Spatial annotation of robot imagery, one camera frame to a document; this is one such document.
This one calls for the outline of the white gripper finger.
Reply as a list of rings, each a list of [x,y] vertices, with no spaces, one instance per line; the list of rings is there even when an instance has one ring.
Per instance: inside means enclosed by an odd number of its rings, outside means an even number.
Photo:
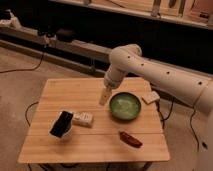
[[[110,98],[111,94],[112,90],[110,88],[104,88],[101,93],[99,104],[104,105]]]

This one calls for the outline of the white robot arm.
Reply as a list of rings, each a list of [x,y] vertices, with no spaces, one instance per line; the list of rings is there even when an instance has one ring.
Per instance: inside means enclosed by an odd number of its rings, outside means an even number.
[[[201,138],[204,146],[199,150],[194,171],[213,171],[213,78],[147,60],[137,44],[113,48],[109,61],[99,103],[104,105],[112,90],[121,85],[128,73],[133,73],[206,114],[208,119]]]

